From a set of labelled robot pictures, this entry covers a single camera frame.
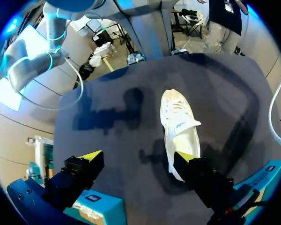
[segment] folding chair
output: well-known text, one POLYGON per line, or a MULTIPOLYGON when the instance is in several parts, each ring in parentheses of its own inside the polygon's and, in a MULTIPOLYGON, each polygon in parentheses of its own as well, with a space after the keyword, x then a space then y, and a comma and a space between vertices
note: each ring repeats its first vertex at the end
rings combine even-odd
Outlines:
POLYGON ((202 27, 204 19, 201 11, 198 11, 196 16, 182 15, 182 18, 186 21, 186 35, 190 36, 193 32, 196 32, 202 39, 202 27))

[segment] shoelace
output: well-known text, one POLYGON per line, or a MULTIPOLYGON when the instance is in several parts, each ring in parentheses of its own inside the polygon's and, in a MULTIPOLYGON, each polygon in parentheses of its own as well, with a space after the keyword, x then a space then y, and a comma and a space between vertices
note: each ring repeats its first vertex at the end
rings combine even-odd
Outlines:
POLYGON ((185 113, 186 115, 191 116, 189 114, 189 109, 185 107, 185 104, 183 104, 183 99, 181 98, 168 101, 165 107, 165 111, 166 119, 172 119, 175 115, 181 113, 185 113))

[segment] white cable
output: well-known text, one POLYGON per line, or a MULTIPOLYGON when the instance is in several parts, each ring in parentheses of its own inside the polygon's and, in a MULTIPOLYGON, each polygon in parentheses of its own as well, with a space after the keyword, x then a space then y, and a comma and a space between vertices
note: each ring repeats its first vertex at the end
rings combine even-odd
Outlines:
POLYGON ((73 105, 75 105, 82 97, 83 95, 83 90, 84 90, 84 85, 83 85, 83 80, 82 80, 82 77, 81 75, 79 74, 79 72, 77 71, 77 69, 70 63, 70 61, 68 59, 65 58, 65 60, 67 61, 67 63, 70 65, 70 67, 72 67, 72 69, 75 71, 75 73, 78 75, 78 78, 79 78, 79 81, 80 81, 80 85, 81 85, 81 92, 80 92, 80 95, 79 97, 76 99, 76 101, 74 101, 73 103, 65 106, 65 107, 62 107, 62 108, 58 108, 58 109, 55 109, 55 108, 49 108, 49 107, 45 107, 45 106, 42 106, 42 105, 39 105, 33 101, 31 101, 30 99, 26 98, 24 95, 22 95, 20 92, 19 95, 26 101, 34 104, 35 106, 41 108, 41 109, 46 109, 46 110, 51 110, 51 111, 58 111, 58 110, 64 110, 64 109, 67 109, 67 108, 70 108, 72 107, 73 105))
POLYGON ((276 133, 274 127, 273 127, 273 124, 272 124, 272 109, 273 109, 273 105, 274 105, 274 102, 275 102, 275 99, 279 93, 281 89, 281 82, 277 88, 277 91, 275 92, 274 96, 273 96, 273 99, 271 101, 271 104, 270 104, 270 107, 269 107, 269 111, 268 111, 268 124, 270 126, 270 131, 272 133, 272 135, 274 136, 274 139, 276 140, 276 142, 281 145, 281 138, 278 136, 278 134, 276 133))
POLYGON ((187 45, 187 43, 188 43, 190 40, 191 40, 191 36, 189 36, 188 41, 185 43, 185 45, 182 47, 182 49, 184 49, 184 48, 185 48, 185 46, 187 45))

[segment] white sneaker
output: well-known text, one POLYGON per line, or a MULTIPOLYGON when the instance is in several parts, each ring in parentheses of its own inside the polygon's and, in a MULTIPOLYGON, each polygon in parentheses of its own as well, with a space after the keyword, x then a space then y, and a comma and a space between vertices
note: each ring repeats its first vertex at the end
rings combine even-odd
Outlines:
POLYGON ((185 97, 175 89, 166 90, 161 98, 160 120, 165 129, 164 143, 168 156, 169 172, 183 181, 174 168, 174 153, 180 151, 200 157, 200 143, 196 126, 201 125, 193 117, 185 97))

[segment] table surface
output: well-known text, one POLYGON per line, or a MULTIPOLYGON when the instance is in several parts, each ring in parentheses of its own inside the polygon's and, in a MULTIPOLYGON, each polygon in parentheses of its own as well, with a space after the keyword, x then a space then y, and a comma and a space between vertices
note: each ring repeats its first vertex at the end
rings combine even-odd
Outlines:
MULTIPOLYGON (((160 101, 166 89, 192 107, 201 155, 238 183, 281 158, 267 112, 270 87, 255 61, 236 55, 189 54, 145 61, 85 85, 81 101, 59 111, 56 171, 71 155, 104 151, 105 168, 92 189, 124 199, 128 224, 206 224, 213 214, 168 174, 160 101)), ((77 99, 77 88, 60 106, 77 99)), ((276 105, 273 124, 280 131, 276 105)))

